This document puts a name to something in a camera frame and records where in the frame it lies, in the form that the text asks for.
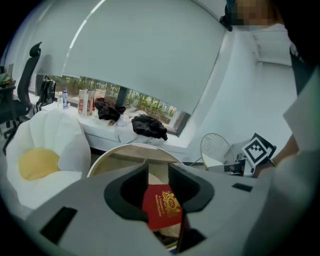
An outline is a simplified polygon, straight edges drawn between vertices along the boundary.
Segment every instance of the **roller shade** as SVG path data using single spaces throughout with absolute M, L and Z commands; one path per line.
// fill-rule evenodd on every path
M 48 0 L 37 7 L 37 20 L 27 40 L 28 49 L 42 42 L 34 70 L 39 75 L 61 76 L 70 44 L 84 19 L 99 0 Z
M 64 73 L 115 83 L 192 114 L 224 32 L 191 0 L 106 0 L 78 34 Z

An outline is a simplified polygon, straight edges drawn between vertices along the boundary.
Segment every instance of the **white bean bag chair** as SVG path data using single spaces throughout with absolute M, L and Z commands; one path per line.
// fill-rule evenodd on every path
M 59 171 L 29 181 L 19 171 L 19 159 L 28 150 L 45 148 L 59 159 Z M 22 123 L 6 150 L 7 178 L 17 192 L 19 202 L 36 209 L 54 195 L 87 176 L 91 151 L 85 133 L 74 116 L 62 109 L 38 112 Z

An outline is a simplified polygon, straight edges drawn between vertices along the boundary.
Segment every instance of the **office chair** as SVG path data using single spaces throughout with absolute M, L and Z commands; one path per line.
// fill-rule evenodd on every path
M 9 135 L 2 149 L 4 155 L 6 155 L 6 148 L 21 123 L 20 117 L 27 115 L 32 106 L 29 98 L 29 85 L 41 54 L 41 49 L 39 48 L 41 43 L 37 43 L 30 49 L 30 58 L 25 64 L 18 84 L 17 94 L 19 100 L 13 99 L 13 91 L 16 88 L 14 85 L 10 84 L 5 88 L 0 88 L 0 94 L 3 94 L 3 97 L 6 98 L 6 101 L 0 104 L 0 124 L 13 122 L 13 128 L 4 132 L 5 136 Z

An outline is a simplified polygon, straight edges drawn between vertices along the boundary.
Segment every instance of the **round table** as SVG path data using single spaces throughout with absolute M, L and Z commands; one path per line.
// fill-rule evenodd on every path
M 121 168 L 148 164 L 149 184 L 168 184 L 168 164 L 182 164 L 165 150 L 153 145 L 126 144 L 101 155 L 90 168 L 87 177 Z

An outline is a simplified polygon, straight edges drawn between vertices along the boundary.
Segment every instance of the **black jacket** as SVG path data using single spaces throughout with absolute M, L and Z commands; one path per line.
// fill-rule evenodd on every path
M 163 138 L 165 141 L 168 139 L 167 129 L 160 121 L 151 116 L 145 114 L 136 116 L 131 122 L 136 134 L 157 139 Z
M 115 107 L 105 98 L 96 98 L 94 107 L 98 110 L 99 119 L 118 121 L 121 114 L 126 111 L 124 106 Z

